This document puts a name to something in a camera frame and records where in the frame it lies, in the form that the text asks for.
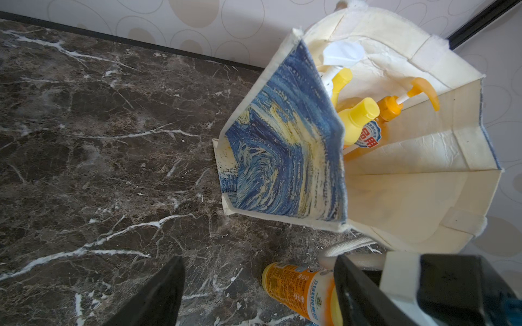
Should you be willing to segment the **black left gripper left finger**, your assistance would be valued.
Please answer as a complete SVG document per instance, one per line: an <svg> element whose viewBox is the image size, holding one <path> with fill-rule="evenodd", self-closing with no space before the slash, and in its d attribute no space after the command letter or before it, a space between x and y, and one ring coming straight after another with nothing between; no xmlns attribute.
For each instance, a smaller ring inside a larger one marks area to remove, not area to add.
<svg viewBox="0 0 522 326"><path fill-rule="evenodd" d="M175 325L185 276L182 257L173 257L105 324Z"/></svg>

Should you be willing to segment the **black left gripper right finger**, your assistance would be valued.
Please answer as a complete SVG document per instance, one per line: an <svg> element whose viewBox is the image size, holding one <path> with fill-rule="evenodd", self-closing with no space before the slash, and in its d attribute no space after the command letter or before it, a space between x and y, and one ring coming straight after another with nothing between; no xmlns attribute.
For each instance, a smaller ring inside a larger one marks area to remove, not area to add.
<svg viewBox="0 0 522 326"><path fill-rule="evenodd" d="M419 254L340 255L334 281L345 325L419 325Z"/></svg>

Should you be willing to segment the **cream starry night shopping bag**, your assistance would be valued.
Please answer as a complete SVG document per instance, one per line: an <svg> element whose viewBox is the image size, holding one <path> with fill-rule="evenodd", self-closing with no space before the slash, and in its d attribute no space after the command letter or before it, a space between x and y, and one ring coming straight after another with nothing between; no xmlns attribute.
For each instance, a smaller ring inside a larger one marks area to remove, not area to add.
<svg viewBox="0 0 522 326"><path fill-rule="evenodd" d="M291 31L213 142L224 213L459 252L502 174L482 81L447 40L363 1Z"/></svg>

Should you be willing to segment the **orange dish soap pump bottle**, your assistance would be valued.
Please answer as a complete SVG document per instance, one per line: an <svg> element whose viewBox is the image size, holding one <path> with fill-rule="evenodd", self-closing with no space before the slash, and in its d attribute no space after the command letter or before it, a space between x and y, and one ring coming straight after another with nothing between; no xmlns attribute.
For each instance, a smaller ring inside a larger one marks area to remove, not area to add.
<svg viewBox="0 0 522 326"><path fill-rule="evenodd" d="M402 96L386 96L377 102L380 115L362 129L362 134L354 145L343 148L344 159L353 160L386 145L390 141L388 124L402 113L405 102L420 94L428 97L435 111L440 110L439 98L432 84L421 77L413 78L408 92Z"/></svg>

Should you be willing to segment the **yellow dish soap pump bottle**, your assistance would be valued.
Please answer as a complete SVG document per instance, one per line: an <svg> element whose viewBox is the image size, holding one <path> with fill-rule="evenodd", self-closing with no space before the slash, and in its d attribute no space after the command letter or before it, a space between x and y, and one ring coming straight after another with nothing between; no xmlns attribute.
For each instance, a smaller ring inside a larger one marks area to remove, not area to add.
<svg viewBox="0 0 522 326"><path fill-rule="evenodd" d="M325 47L322 58L323 65L326 65L327 69L320 73L320 76L329 96L334 93L334 77L343 69L352 68L364 58L364 54L364 48L353 42L336 41Z"/></svg>

